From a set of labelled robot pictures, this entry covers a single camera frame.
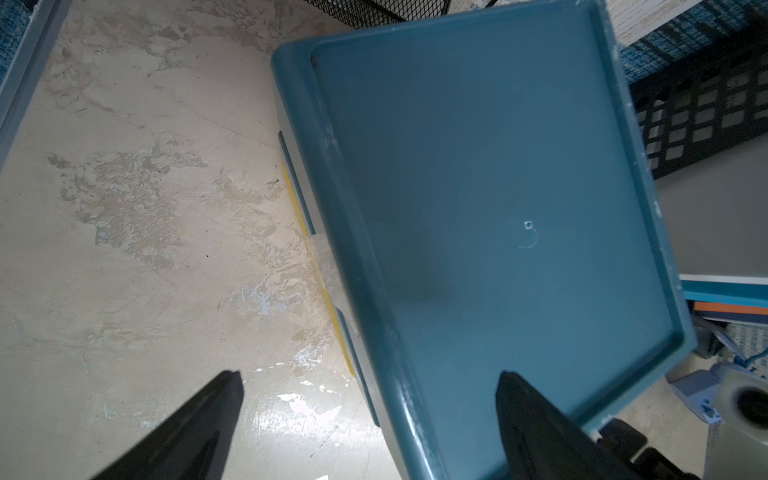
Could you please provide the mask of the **black mesh file organizer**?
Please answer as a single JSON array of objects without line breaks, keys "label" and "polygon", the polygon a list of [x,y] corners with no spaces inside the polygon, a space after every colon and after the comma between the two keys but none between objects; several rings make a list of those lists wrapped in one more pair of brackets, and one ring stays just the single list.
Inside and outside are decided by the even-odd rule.
[{"label": "black mesh file organizer", "polygon": [[359,181],[663,178],[767,130],[767,5],[704,1],[629,47],[600,1],[317,37],[273,57],[313,164]]}]

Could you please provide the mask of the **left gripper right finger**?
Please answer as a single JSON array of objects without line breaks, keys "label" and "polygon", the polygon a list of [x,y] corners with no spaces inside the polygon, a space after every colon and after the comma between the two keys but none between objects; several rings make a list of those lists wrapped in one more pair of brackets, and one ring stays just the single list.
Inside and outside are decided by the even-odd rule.
[{"label": "left gripper right finger", "polygon": [[495,395],[503,449],[513,479],[634,479],[522,376],[504,372]]}]

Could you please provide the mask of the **blue white stapler device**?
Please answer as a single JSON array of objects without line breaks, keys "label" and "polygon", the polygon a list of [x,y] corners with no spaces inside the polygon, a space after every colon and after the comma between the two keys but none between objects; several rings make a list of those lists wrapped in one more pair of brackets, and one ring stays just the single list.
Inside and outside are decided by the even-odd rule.
[{"label": "blue white stapler device", "polygon": [[717,439],[705,461],[705,479],[767,477],[767,378],[753,369],[755,362],[766,358],[763,351],[667,379],[690,412],[717,427]]}]

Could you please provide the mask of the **teal folder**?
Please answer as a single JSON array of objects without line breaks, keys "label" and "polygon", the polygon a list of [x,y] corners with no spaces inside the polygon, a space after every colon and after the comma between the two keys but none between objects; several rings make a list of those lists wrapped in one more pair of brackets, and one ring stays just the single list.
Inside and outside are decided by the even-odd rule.
[{"label": "teal folder", "polygon": [[767,307],[767,278],[681,274],[685,298],[691,301]]}]

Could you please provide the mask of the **teal drawer cabinet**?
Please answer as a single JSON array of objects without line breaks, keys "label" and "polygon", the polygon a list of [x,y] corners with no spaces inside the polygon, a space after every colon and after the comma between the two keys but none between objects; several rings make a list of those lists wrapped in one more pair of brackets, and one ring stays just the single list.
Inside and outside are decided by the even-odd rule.
[{"label": "teal drawer cabinet", "polygon": [[493,479],[505,371],[585,431],[694,349],[609,15],[528,1],[280,46],[280,140],[405,479]]}]

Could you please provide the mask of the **orange folder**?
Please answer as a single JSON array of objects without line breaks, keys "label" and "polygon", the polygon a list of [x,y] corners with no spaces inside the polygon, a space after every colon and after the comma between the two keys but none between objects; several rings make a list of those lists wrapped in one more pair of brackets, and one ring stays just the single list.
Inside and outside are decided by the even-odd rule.
[{"label": "orange folder", "polygon": [[758,316],[767,315],[767,309],[764,307],[753,307],[753,306],[714,303],[714,302],[702,302],[702,301],[696,301],[694,303],[694,309],[699,312],[717,312],[717,313],[758,315]]}]

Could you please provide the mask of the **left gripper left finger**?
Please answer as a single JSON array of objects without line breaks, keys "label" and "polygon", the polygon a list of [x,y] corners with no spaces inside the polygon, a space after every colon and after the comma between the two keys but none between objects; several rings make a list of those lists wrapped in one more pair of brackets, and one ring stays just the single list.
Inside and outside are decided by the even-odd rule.
[{"label": "left gripper left finger", "polygon": [[244,398],[241,374],[224,370],[97,479],[220,479]]}]

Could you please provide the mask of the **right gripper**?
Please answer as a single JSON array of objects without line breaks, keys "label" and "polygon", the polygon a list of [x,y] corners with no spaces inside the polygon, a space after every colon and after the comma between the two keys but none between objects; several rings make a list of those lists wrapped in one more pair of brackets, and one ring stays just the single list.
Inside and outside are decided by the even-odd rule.
[{"label": "right gripper", "polygon": [[599,430],[597,443],[628,465],[643,479],[699,480],[684,472],[660,451],[648,447],[648,439],[623,420],[614,418]]}]

